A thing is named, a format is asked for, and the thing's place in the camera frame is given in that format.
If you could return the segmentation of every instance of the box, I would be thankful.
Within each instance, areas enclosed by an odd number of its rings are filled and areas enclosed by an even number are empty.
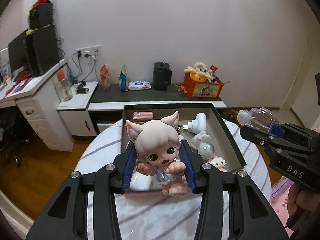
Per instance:
[[[246,162],[233,139],[225,122],[214,108],[212,103],[183,103],[183,104],[154,104],[154,105],[127,105],[124,106],[123,125],[122,125],[122,144],[121,152],[124,152],[128,143],[125,121],[133,122],[133,113],[139,111],[152,111],[154,119],[161,119],[165,116],[179,112],[179,124],[188,124],[196,118],[199,113],[205,113],[207,117],[207,134],[212,138],[212,144],[215,148],[215,155],[222,157],[226,161],[225,169],[228,172],[240,170],[246,165]],[[180,133],[190,143],[195,134],[188,130],[180,129]],[[160,189],[160,184],[154,181],[152,189]]]
[[[190,73],[185,73],[183,86],[190,98],[218,98],[223,87],[220,79],[216,83],[196,82],[190,78]]]

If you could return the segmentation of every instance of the doll figurine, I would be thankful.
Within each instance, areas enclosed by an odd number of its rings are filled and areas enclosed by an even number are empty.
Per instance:
[[[176,161],[180,141],[176,128],[179,113],[151,120],[139,125],[126,121],[127,133],[138,152],[136,171],[144,175],[156,176],[166,196],[184,196],[187,185],[182,180],[186,166]]]

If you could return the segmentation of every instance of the human hand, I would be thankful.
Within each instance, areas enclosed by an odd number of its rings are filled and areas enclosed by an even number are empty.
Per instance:
[[[149,163],[138,163],[136,171],[144,175],[153,175],[153,167]]]
[[[167,170],[165,171],[167,174],[179,175],[184,172],[186,169],[186,165],[183,162],[173,162],[170,163]]]
[[[299,192],[300,186],[294,183],[289,190],[287,205],[289,216],[292,216],[297,211],[298,206],[314,212],[320,203],[320,194],[312,193],[303,190]]]

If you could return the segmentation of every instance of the black pitcher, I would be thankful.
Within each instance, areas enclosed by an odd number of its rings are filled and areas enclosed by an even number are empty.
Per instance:
[[[172,72],[170,65],[165,62],[156,62],[153,68],[153,88],[166,91],[171,84]]]

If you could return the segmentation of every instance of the doll face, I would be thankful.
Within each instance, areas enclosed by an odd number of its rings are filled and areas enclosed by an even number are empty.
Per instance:
[[[179,147],[176,144],[168,142],[165,146],[159,147],[154,152],[141,156],[140,159],[152,166],[165,166],[177,157],[178,149]]]

